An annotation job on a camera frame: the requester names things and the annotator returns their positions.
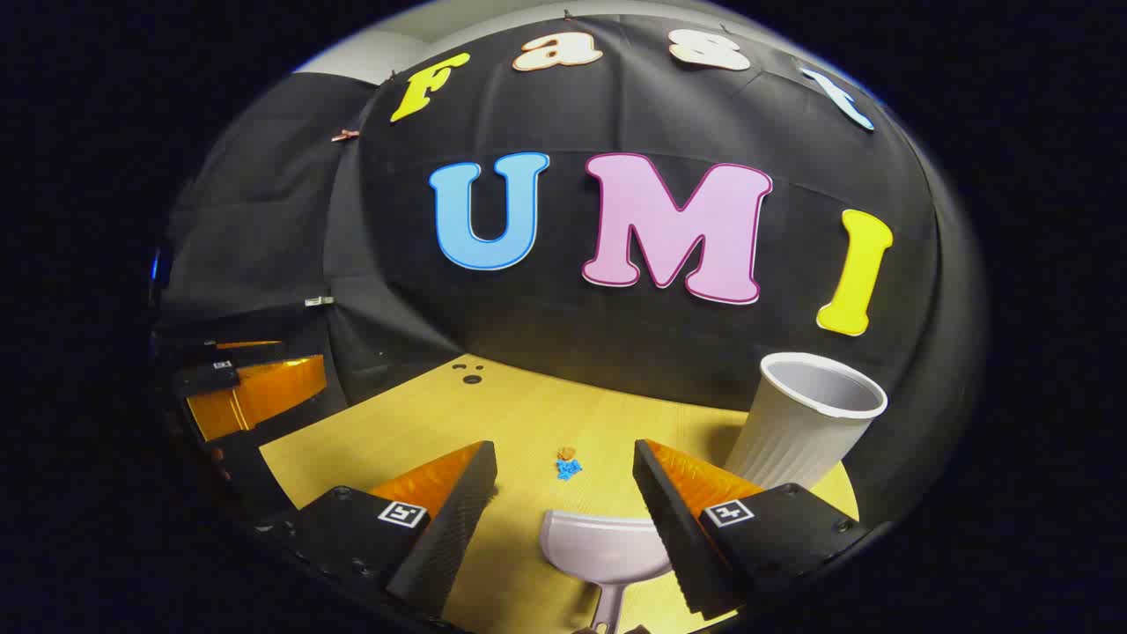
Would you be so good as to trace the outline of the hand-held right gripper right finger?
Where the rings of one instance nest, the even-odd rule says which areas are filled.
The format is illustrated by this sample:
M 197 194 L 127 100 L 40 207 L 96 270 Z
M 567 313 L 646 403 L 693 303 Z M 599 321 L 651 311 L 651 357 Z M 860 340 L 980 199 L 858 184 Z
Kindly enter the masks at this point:
M 765 489 L 653 439 L 635 444 L 632 473 L 687 609 L 706 618 L 792 601 L 870 537 L 805 486 Z

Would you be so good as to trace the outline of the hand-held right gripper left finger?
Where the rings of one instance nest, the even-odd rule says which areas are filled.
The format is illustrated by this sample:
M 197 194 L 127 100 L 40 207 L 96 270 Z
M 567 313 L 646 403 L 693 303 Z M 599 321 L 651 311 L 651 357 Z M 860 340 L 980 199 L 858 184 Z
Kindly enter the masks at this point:
M 325 486 L 295 504 L 254 502 L 261 537 L 325 593 L 382 620 L 438 620 L 497 479 L 494 443 L 378 486 Z

